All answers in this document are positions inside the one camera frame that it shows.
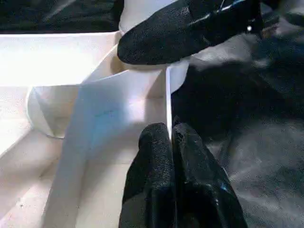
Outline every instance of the white plastic tray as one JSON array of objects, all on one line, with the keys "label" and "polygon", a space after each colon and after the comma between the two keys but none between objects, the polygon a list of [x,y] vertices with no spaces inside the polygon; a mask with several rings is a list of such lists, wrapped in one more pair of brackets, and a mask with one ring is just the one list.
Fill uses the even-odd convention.
[{"label": "white plastic tray", "polygon": [[[115,55],[108,58],[118,61]],[[79,89],[44,228],[117,228],[125,177],[141,131],[163,122],[171,134],[170,76],[165,69],[107,66],[116,66],[103,70],[109,77]]]}]

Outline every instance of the black fabric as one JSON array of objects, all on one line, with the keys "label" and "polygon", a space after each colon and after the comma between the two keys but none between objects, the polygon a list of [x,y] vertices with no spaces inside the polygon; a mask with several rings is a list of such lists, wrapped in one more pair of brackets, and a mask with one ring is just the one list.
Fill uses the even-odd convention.
[{"label": "black fabric", "polygon": [[3,0],[0,33],[117,31],[124,0]]},{"label": "black fabric", "polygon": [[303,30],[248,41],[193,58],[172,115],[227,171],[249,227],[303,227]]},{"label": "black fabric", "polygon": [[178,0],[128,31],[118,57],[128,64],[172,63],[228,38],[262,28],[256,0]]},{"label": "black fabric", "polygon": [[173,128],[177,208],[198,228],[246,228],[243,211],[225,171],[187,124]]},{"label": "black fabric", "polygon": [[146,127],[127,173],[120,228],[173,227],[176,219],[172,148],[166,125]]}]

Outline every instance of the white plastic container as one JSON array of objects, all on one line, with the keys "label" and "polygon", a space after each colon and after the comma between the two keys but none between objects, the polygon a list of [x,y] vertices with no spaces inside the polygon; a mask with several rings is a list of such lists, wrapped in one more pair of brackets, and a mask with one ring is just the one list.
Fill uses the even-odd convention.
[{"label": "white plastic container", "polygon": [[[108,55],[106,61],[118,61]],[[163,122],[171,134],[170,77],[109,67],[81,85],[45,208],[44,228],[117,228],[126,173],[141,131]]]},{"label": "white plastic container", "polygon": [[[132,66],[122,63],[117,57],[117,45],[105,55],[96,70],[83,83],[97,81],[101,78],[116,77],[119,74],[128,75],[130,71],[138,77],[159,74],[165,70],[170,79],[171,92],[176,91],[184,82],[188,60],[183,60],[168,67]],[[27,113],[32,125],[48,136],[64,138],[67,125],[73,111],[75,99],[80,85],[41,86],[34,87],[28,95]]]}]

